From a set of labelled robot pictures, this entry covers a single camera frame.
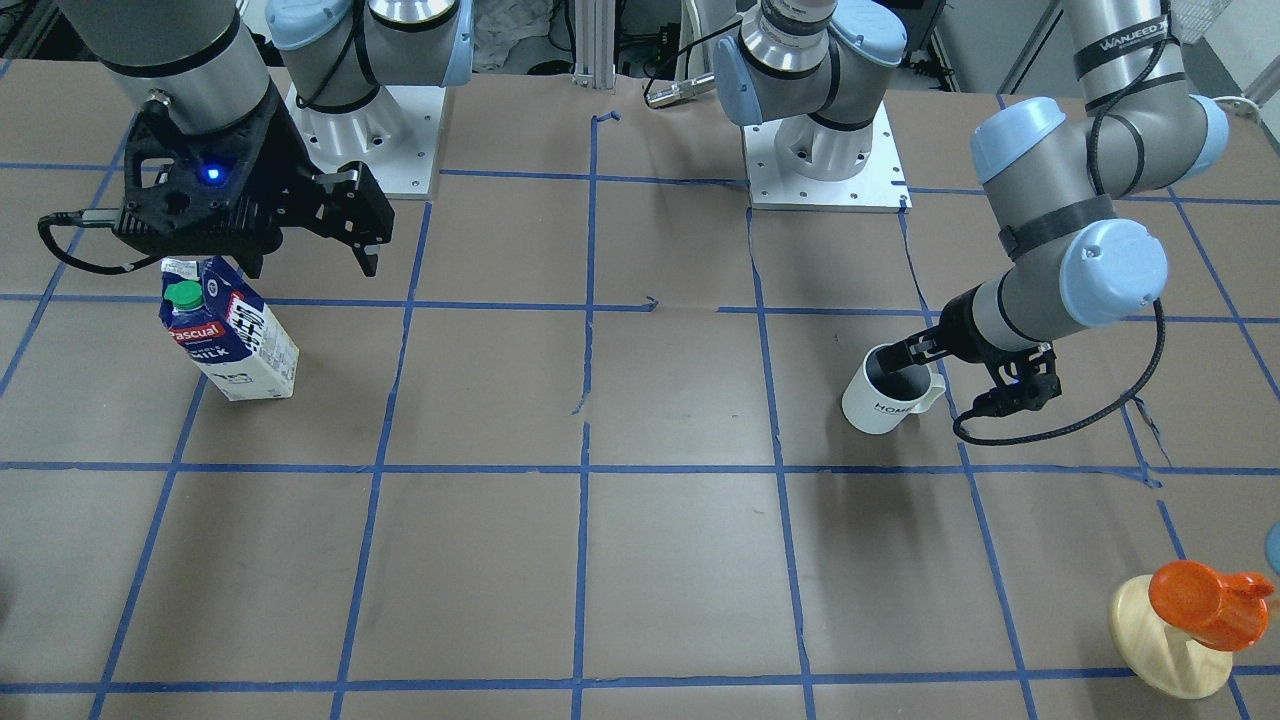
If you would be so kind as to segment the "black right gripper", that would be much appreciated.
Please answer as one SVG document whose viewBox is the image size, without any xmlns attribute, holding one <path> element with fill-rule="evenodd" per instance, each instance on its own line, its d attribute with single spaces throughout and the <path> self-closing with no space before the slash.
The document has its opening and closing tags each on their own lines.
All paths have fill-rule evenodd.
<svg viewBox="0 0 1280 720">
<path fill-rule="evenodd" d="M 244 118 L 187 135 L 154 90 L 125 142 L 125 192 L 113 233 L 147 256 L 228 256 L 252 278 L 285 227 L 337 240 L 375 277 L 396 214 L 370 165 L 310 161 L 274 83 Z"/>
</svg>

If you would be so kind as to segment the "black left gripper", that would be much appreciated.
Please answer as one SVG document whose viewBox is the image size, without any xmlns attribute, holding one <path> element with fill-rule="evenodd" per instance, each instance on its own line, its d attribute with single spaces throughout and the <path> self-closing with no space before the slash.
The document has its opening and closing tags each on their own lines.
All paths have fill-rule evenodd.
<svg viewBox="0 0 1280 720">
<path fill-rule="evenodd" d="M 965 363 L 1000 363 L 1001 348 L 995 347 L 980 333 L 975 320 L 974 302 L 978 288 L 950 300 L 932 334 L 914 334 L 897 343 L 876 350 L 876 363 L 884 374 L 904 372 L 909 366 L 924 366 L 945 356 L 955 356 Z"/>
</svg>

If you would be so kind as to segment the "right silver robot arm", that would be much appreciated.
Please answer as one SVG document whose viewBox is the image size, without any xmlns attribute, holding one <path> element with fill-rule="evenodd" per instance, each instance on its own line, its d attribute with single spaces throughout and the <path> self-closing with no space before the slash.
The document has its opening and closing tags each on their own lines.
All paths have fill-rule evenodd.
<svg viewBox="0 0 1280 720">
<path fill-rule="evenodd" d="M 51 254 L 100 275 L 227 256 L 259 278 L 287 228 L 375 275 L 390 200 L 428 193 L 444 92 L 474 68 L 471 1 L 270 1 L 288 94 L 233 1 L 59 9 L 137 108 L 122 205 L 38 222 Z"/>
</svg>

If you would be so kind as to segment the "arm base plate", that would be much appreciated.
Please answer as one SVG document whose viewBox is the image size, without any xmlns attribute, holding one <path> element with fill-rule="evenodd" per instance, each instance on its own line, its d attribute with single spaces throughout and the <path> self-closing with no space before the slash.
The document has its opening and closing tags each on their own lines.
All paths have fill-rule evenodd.
<svg viewBox="0 0 1280 720">
<path fill-rule="evenodd" d="M 742 129 L 756 210 L 899 213 L 913 206 L 886 106 L 850 132 L 810 117 Z"/>
<path fill-rule="evenodd" d="M 320 169 L 362 161 L 387 197 L 426 200 L 436 177 L 447 100 L 442 87 L 384 86 L 364 108 L 326 114 L 298 109 L 296 87 L 289 87 L 285 106 Z"/>
</svg>

